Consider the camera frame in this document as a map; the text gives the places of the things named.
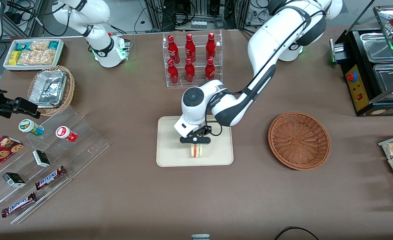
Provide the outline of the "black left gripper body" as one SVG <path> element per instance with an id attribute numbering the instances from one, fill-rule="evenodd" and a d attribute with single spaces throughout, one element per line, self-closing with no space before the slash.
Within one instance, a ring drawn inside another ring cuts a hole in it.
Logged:
<path id="1" fill-rule="evenodd" d="M 188 133 L 186 135 L 186 137 L 181 136 L 179 141 L 180 143 L 183 144 L 210 144 L 211 143 L 211 138 L 208 137 L 207 135 L 212 133 L 212 127 L 211 126 L 203 126 L 201 129 L 196 130 L 195 132 L 188 132 L 186 128 L 183 128 L 183 126 L 181 126 L 182 129 L 185 129 L 184 131 L 182 131 L 182 129 L 180 129 L 179 133 L 180 135 L 184 134 L 184 133 Z"/>

